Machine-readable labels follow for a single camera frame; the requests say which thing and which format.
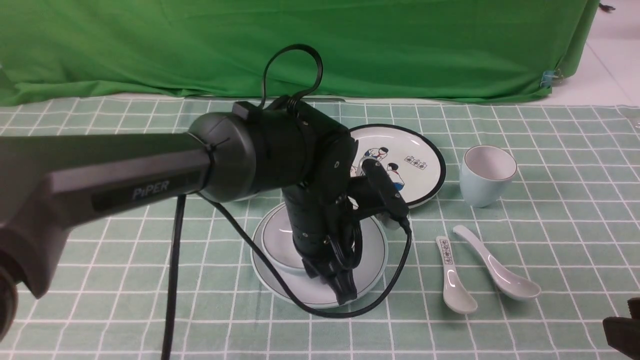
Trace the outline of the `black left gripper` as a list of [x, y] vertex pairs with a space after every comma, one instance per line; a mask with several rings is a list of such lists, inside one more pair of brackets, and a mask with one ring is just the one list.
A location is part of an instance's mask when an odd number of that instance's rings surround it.
[[362, 228], [345, 197], [323, 203], [301, 186], [283, 189], [294, 248], [309, 278], [327, 279], [338, 306], [358, 297], [354, 270], [362, 260]]

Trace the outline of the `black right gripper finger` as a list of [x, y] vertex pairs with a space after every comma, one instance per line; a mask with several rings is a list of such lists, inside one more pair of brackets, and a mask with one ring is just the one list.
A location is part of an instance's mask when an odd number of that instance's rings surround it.
[[640, 299], [627, 301], [630, 317], [610, 316], [602, 321], [607, 344], [618, 352], [638, 360], [640, 358]]

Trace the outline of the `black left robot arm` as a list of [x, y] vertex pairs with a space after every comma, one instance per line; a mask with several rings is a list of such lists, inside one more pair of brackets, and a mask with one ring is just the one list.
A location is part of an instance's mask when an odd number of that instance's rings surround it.
[[74, 228], [187, 194], [228, 203], [298, 186], [334, 203], [357, 150], [347, 127], [286, 96], [235, 102], [181, 133], [2, 136], [1, 336], [18, 284], [43, 297]]

